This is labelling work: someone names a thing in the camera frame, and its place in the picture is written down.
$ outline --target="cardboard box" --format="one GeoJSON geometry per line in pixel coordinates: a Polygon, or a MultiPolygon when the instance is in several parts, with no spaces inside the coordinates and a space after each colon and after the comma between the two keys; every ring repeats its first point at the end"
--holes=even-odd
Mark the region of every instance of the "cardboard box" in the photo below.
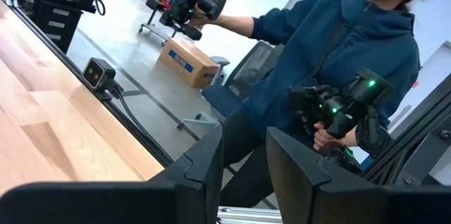
{"type": "Polygon", "coordinates": [[[166,43],[159,60],[195,88],[210,85],[218,65],[192,43],[171,38],[166,43]]]}

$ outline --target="black pants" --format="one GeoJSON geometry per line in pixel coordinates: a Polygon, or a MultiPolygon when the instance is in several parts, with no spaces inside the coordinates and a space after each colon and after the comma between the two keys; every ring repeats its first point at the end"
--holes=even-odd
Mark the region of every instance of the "black pants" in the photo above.
{"type": "MultiPolygon", "coordinates": [[[[239,108],[223,123],[224,168],[254,151],[221,191],[220,206],[253,207],[274,192],[266,158],[266,145],[255,131],[245,111],[239,108]]],[[[295,128],[291,137],[313,149],[313,138],[295,128]]]]}

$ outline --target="woman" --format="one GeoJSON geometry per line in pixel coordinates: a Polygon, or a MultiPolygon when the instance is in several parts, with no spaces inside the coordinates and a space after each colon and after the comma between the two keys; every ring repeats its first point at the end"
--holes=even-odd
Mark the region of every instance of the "woman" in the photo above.
{"type": "Polygon", "coordinates": [[[381,125],[388,125],[388,118],[416,81],[420,66],[412,32],[414,15],[406,7],[410,1],[304,0],[291,10],[273,9],[260,18],[222,15],[215,22],[204,18],[190,22],[214,24],[285,45],[272,72],[252,87],[249,98],[223,123],[225,167],[253,153],[224,187],[220,205],[253,207],[273,192],[264,146],[268,126],[278,127],[317,151],[330,144],[357,145],[355,129],[343,139],[334,139],[321,123],[315,125],[312,139],[287,108],[289,87],[309,85],[325,53],[327,59],[316,77],[319,84],[339,89],[359,69],[368,68],[395,88],[378,107],[381,125]]]}

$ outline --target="wooden surface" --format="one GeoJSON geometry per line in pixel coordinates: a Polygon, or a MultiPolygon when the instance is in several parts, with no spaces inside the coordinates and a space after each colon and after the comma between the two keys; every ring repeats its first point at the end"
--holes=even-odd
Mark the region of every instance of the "wooden surface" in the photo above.
{"type": "Polygon", "coordinates": [[[0,195],[36,181],[148,180],[163,168],[0,1],[0,195]]]}

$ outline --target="hoodie sleeve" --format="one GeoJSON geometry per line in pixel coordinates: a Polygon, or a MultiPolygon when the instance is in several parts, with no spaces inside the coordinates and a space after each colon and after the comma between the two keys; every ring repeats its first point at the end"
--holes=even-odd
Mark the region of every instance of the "hoodie sleeve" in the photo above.
{"type": "Polygon", "coordinates": [[[317,0],[298,1],[292,9],[270,10],[266,15],[254,18],[251,38],[273,45],[286,44],[299,24],[314,7],[317,0]]]}
{"type": "Polygon", "coordinates": [[[405,63],[401,63],[394,71],[385,79],[395,89],[392,94],[386,99],[382,105],[378,108],[379,123],[385,129],[390,124],[388,120],[391,115],[396,112],[404,96],[412,88],[419,74],[419,54],[411,54],[411,58],[418,58],[415,61],[413,59],[406,60],[405,63]]]}

